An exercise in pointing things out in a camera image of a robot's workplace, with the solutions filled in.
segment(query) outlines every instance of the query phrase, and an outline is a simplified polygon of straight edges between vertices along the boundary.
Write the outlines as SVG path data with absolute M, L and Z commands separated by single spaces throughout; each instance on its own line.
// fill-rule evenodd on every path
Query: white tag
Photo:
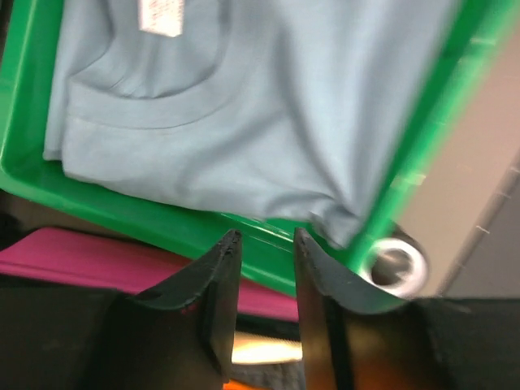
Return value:
M 184 0 L 139 0 L 139 28 L 148 33 L 182 34 Z

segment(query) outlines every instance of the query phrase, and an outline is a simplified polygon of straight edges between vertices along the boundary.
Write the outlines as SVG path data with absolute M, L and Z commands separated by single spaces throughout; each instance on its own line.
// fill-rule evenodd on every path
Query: green plastic bin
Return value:
M 496 39 L 512 25 L 517 3 L 463 2 L 370 218 L 347 250 L 327 249 L 338 261 L 359 270 L 374 240 L 392 228 L 392 217 L 423 176 L 426 161 L 446 133 L 445 124 L 453 120 Z M 70 180 L 59 163 L 42 159 L 62 8 L 63 0 L 15 0 L 0 71 L 0 187 L 189 258 L 199 257 L 228 229 L 238 228 L 244 234 L 243 275 L 294 295 L 293 230 L 310 229 L 309 225 L 262 222 L 126 197 Z

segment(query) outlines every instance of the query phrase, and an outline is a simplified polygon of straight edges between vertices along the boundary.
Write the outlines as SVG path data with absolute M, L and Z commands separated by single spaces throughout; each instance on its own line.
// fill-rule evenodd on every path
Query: metal ring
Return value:
M 409 258 L 409 270 L 399 274 L 400 281 L 390 285 L 379 285 L 372 279 L 372 268 L 377 263 L 377 258 L 385 252 L 400 250 Z M 383 238 L 377 240 L 372 246 L 371 252 L 375 255 L 375 260 L 364 266 L 359 275 L 374 286 L 400 298 L 415 297 L 424 286 L 428 277 L 427 260 L 423 254 L 410 243 L 396 237 Z

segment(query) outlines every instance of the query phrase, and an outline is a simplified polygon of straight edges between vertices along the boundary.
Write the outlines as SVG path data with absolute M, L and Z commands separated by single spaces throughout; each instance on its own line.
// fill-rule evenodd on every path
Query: pink surface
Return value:
M 0 273 L 55 283 L 117 288 L 139 293 L 189 260 L 147 246 L 44 227 L 0 252 Z M 298 320 L 291 297 L 243 279 L 238 310 L 290 321 Z

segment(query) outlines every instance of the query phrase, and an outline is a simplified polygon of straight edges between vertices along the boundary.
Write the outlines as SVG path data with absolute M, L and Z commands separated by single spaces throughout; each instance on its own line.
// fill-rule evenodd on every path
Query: folded t-shirt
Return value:
M 460 0 L 66 0 L 45 139 L 65 173 L 133 197 L 311 221 L 346 246 Z

